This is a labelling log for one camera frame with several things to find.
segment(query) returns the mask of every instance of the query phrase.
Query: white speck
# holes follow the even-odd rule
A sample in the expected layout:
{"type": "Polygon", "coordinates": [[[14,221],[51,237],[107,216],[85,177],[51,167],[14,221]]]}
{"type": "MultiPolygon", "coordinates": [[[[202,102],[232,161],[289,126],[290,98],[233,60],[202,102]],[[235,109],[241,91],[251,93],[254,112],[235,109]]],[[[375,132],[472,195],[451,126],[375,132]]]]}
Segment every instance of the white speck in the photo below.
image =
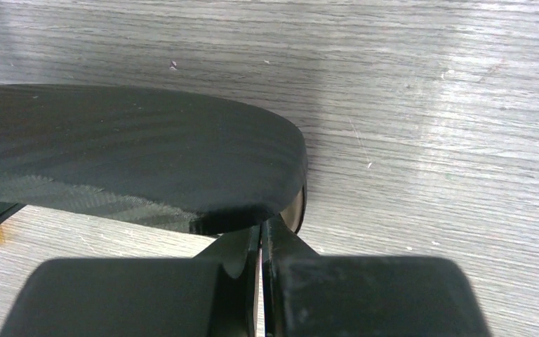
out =
{"type": "Polygon", "coordinates": [[[445,74],[450,74],[450,75],[452,75],[452,74],[454,74],[454,73],[455,73],[455,70],[453,70],[453,69],[450,69],[450,70],[448,70],[448,71],[446,71],[446,72],[442,72],[442,73],[441,73],[441,79],[445,79],[445,74]]]}
{"type": "Polygon", "coordinates": [[[135,236],[133,236],[133,230],[125,230],[125,234],[129,235],[132,239],[135,239],[135,236]]]}
{"type": "Polygon", "coordinates": [[[359,142],[359,145],[362,147],[362,149],[364,151],[364,156],[365,156],[366,162],[367,162],[366,169],[368,171],[368,168],[371,167],[371,165],[373,165],[373,163],[371,163],[371,161],[368,160],[368,153],[366,152],[366,147],[364,146],[363,141],[361,139],[361,136],[359,135],[359,132],[357,131],[357,128],[354,126],[354,123],[352,123],[352,119],[350,119],[350,117],[348,117],[348,121],[350,122],[350,126],[352,127],[352,130],[354,131],[354,134],[357,137],[357,141],[359,142]]]}

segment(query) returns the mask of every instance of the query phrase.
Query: wooden table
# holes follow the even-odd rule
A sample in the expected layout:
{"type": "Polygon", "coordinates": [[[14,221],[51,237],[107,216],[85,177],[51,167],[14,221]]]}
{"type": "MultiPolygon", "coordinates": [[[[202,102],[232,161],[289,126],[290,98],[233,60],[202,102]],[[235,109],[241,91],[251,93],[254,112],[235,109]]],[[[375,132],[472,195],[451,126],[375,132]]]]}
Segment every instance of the wooden table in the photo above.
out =
{"type": "MultiPolygon", "coordinates": [[[[29,82],[281,114],[309,148],[317,251],[451,258],[497,336],[539,336],[539,1],[0,0],[0,84],[29,82]]],[[[0,326],[43,260],[210,241],[35,207],[4,233],[0,326]]]]}

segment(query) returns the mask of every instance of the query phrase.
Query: black rubber pad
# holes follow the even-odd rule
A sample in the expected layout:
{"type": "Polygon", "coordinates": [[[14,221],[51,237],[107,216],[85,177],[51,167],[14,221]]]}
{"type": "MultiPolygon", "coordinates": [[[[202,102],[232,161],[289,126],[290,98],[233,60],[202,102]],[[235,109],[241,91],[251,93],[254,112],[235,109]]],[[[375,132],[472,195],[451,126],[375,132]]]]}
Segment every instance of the black rubber pad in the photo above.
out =
{"type": "Polygon", "coordinates": [[[0,86],[0,201],[215,234],[305,183],[302,133],[251,105],[159,89],[0,86]]]}

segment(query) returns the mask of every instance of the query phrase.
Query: black mount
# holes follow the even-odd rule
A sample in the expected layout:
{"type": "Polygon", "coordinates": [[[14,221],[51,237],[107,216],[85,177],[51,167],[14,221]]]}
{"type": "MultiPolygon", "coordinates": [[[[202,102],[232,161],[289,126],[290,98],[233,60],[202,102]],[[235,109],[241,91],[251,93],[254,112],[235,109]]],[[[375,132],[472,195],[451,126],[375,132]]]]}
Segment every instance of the black mount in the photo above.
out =
{"type": "Polygon", "coordinates": [[[47,261],[0,336],[255,336],[260,259],[266,336],[490,336],[451,261],[320,256],[280,216],[192,259],[47,261]]]}

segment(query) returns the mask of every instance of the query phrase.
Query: gray laminate floor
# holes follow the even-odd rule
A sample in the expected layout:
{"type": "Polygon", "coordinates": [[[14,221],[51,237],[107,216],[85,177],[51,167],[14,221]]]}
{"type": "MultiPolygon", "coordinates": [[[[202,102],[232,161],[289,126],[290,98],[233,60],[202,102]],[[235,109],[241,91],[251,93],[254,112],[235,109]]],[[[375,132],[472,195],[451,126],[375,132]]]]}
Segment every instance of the gray laminate floor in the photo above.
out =
{"type": "MultiPolygon", "coordinates": [[[[0,0],[0,84],[20,82],[174,88],[288,117],[309,148],[301,236],[316,250],[451,258],[496,336],[539,336],[539,1],[0,0]]],[[[0,325],[47,258],[209,241],[33,207],[4,233],[0,325]]]]}

